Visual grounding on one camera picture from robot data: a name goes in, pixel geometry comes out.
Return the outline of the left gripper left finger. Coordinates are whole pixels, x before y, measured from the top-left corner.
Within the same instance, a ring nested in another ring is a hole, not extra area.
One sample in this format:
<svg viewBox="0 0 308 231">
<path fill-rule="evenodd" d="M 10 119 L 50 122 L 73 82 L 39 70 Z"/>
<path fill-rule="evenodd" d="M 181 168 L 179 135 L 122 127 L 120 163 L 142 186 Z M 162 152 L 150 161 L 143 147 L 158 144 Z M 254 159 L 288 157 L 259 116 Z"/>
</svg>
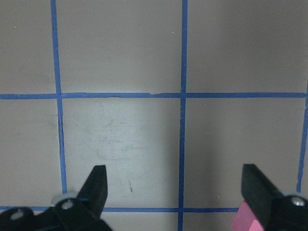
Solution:
<svg viewBox="0 0 308 231">
<path fill-rule="evenodd" d="M 108 196 L 106 166 L 94 166 L 75 197 L 59 201 L 53 211 L 62 231 L 110 231 L 101 219 Z"/>
</svg>

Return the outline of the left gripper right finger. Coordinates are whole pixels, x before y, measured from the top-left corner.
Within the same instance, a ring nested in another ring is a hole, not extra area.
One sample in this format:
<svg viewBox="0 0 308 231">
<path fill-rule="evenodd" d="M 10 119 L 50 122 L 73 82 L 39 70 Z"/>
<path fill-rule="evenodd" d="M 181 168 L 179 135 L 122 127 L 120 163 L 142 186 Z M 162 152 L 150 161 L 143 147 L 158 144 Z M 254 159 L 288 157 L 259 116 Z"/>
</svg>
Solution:
<svg viewBox="0 0 308 231">
<path fill-rule="evenodd" d="M 254 164 L 243 164 L 241 194 L 265 231 L 308 229 L 308 200 L 282 193 Z"/>
</svg>

